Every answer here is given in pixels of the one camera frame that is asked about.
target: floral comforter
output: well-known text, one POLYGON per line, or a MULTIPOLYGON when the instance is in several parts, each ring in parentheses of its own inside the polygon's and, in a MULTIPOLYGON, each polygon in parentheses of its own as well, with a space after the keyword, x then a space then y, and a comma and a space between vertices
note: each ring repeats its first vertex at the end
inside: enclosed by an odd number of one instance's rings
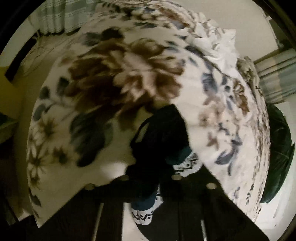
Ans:
POLYGON ((234 36, 169 1, 100 3, 52 66, 33 109, 27 174, 38 226, 86 184, 123 175, 135 163, 137 129, 169 104, 186 123, 195 158, 255 221, 268 116, 252 62, 236 67, 234 36))

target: white wall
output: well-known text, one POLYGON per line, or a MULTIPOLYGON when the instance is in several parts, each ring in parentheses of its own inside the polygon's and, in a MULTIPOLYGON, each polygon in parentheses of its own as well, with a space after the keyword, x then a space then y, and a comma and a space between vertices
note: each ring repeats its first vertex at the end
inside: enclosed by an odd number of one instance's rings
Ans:
POLYGON ((222 28, 236 29, 236 47, 242 56, 254 61, 278 49, 269 23, 252 0, 174 1, 187 9, 203 12, 222 28))

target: curtain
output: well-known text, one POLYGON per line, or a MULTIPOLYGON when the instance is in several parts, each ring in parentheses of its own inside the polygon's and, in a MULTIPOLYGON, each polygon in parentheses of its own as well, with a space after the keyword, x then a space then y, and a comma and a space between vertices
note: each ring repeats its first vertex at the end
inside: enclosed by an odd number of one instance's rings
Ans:
POLYGON ((43 34, 72 32, 92 16, 101 0, 46 0, 38 9, 43 34))
POLYGON ((268 103, 283 102, 296 93, 296 51, 286 50, 256 64, 259 87, 268 103))

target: leaf print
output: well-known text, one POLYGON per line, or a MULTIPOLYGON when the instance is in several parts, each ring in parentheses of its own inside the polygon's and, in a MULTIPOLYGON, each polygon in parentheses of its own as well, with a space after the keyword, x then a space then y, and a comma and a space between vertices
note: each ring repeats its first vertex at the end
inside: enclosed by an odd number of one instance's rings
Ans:
POLYGON ((196 67, 198 67, 198 64, 196 63, 196 61, 195 61, 193 58, 189 57, 188 59, 189 59, 189 61, 190 61, 193 65, 195 65, 196 67))
POLYGON ((233 158, 233 155, 234 155, 234 151, 231 150, 230 153, 224 155, 225 152, 226 152, 226 151, 223 151, 223 152, 218 156, 217 160, 215 161, 216 164, 218 164, 218 165, 225 165, 225 164, 228 164, 228 163, 231 161, 231 159, 233 158))
POLYGON ((168 51, 173 51, 175 53, 179 53, 180 52, 177 48, 172 47, 172 46, 165 47, 165 49, 168 50, 168 51))
POLYGON ((239 190, 240 190, 240 187, 237 187, 237 189, 233 193, 233 196, 234 196, 235 199, 239 198, 239 190))
POLYGON ((105 145, 104 147, 108 146, 112 139, 113 139, 113 125, 112 123, 107 123, 104 126, 104 135, 105 135, 105 145))
POLYGON ((102 126, 96 122, 96 116, 93 113, 81 113, 73 119, 70 133, 71 144, 81 156, 76 165, 78 167, 89 165, 105 145, 102 126))
POLYGON ((169 24, 169 23, 166 23, 166 22, 164 22, 162 26, 163 26, 164 28, 168 28, 168 29, 171 28, 171 27, 170 27, 170 24, 169 24))
POLYGON ((224 131, 225 135, 229 136, 229 130, 227 128, 223 128, 223 123, 219 123, 219 130, 218 131, 224 131))
POLYGON ((119 29, 117 27, 111 27, 111 28, 105 29, 101 33, 101 40, 102 41, 106 41, 106 40, 109 40, 111 38, 121 39, 122 37, 123 37, 123 35, 119 31, 119 29))
POLYGON ((44 99, 49 99, 50 92, 49 88, 47 86, 42 87, 39 93, 39 99, 44 100, 44 99))
POLYGON ((39 214, 36 212, 36 210, 34 210, 33 208, 32 208, 32 210, 33 210, 34 216, 35 216, 36 218, 40 218, 40 216, 39 216, 39 214))
POLYGON ((171 23, 173 25, 175 25, 175 27, 179 30, 185 28, 185 25, 183 23, 179 22, 178 20, 171 20, 171 23))
POLYGON ((251 197, 251 194, 250 194, 249 192, 247 193, 247 195, 248 195, 248 196, 247 196, 247 198, 246 198, 246 200, 247 200, 247 201, 246 201, 246 205, 249 204, 250 197, 251 197))
POLYGON ((222 78, 222 85, 226 85, 227 84, 227 78, 225 75, 223 75, 223 78, 222 78))
POLYGON ((41 105, 39 105, 39 106, 36 108, 35 112, 34 112, 33 120, 34 120, 34 121, 38 121, 38 120, 40 120, 41 115, 42 115, 42 113, 43 113, 45 110, 46 110, 46 106, 45 106, 45 104, 41 104, 41 105))
POLYGON ((57 95, 63 96, 65 88, 69 85, 69 81, 64 77, 60 77, 59 82, 57 84, 57 95))
POLYGON ((239 135, 236 134, 235 139, 231 140, 231 143, 233 143, 236 146, 241 146, 242 145, 242 140, 239 137, 239 135))
POLYGON ((229 100, 226 100, 226 104, 227 104, 227 108, 228 108, 229 110, 232 110, 232 106, 231 106, 231 103, 230 103, 229 100))
POLYGON ((227 173, 229 176, 231 176, 231 173, 232 173, 232 165, 233 165, 233 161, 227 167, 227 173))
POLYGON ((184 67, 184 66, 185 66, 185 64, 186 64, 186 61, 185 61, 185 59, 181 59, 181 60, 180 60, 180 63, 181 63, 181 66, 182 66, 182 67, 184 67))
POLYGON ((122 17, 120 18, 120 20, 122 20, 122 21, 128 21, 128 20, 131 20, 131 17, 128 16, 128 15, 125 15, 125 16, 122 16, 122 17))
POLYGON ((55 104, 50 104, 50 105, 44 110, 44 112, 47 113, 47 112, 50 110, 50 108, 53 107, 54 105, 55 105, 55 104))
POLYGON ((147 22, 145 23, 141 23, 141 22, 136 22, 136 23, 133 23, 135 26, 143 26, 145 24, 147 24, 147 22))
POLYGON ((179 39, 185 40, 187 38, 187 36, 182 36, 179 34, 175 34, 176 37, 178 37, 179 39))
POLYGON ((166 42, 167 42, 168 44, 170 44, 170 45, 178 46, 174 41, 168 41, 168 40, 166 40, 166 42))
POLYGON ((145 7, 143 13, 144 14, 148 14, 148 13, 152 13, 154 12, 155 9, 149 8, 149 7, 145 7))
POLYGON ((190 51, 191 53, 194 53, 195 55, 203 58, 204 54, 198 50, 196 47, 192 46, 192 45, 188 45, 185 47, 186 50, 190 51))
POLYGON ((123 7, 121 10, 128 16, 132 16, 132 11, 138 10, 140 7, 123 7))
POLYGON ((98 44, 101 41, 101 35, 99 33, 88 32, 85 34, 83 44, 91 47, 98 44))
POLYGON ((209 71, 213 71, 214 66, 210 61, 205 60, 205 66, 208 68, 209 71))
POLYGON ((120 7, 116 4, 112 5, 116 12, 121 12, 120 7))
POLYGON ((34 203, 35 205, 41 207, 41 202, 40 202, 39 198, 36 195, 32 194, 30 188, 29 188, 29 195, 30 195, 30 199, 31 199, 32 203, 34 203))
POLYGON ((224 90, 229 93, 230 92, 230 87, 229 86, 225 86, 224 90))
POLYGON ((157 25, 154 23, 147 23, 145 25, 143 25, 141 28, 156 28, 157 25))
POLYGON ((210 95, 211 92, 217 93, 218 92, 218 87, 216 84, 216 81, 214 80, 214 77, 212 74, 202 74, 202 84, 203 84, 203 89, 204 92, 207 95, 210 95))

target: green pillow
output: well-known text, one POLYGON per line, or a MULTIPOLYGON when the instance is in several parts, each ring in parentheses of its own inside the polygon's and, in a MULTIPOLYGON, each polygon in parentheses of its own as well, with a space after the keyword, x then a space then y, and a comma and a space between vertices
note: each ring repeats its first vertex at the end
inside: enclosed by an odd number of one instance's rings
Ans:
POLYGON ((295 144, 283 113, 273 104, 266 104, 270 125, 270 160, 261 203, 269 203, 282 187, 290 169, 295 144))

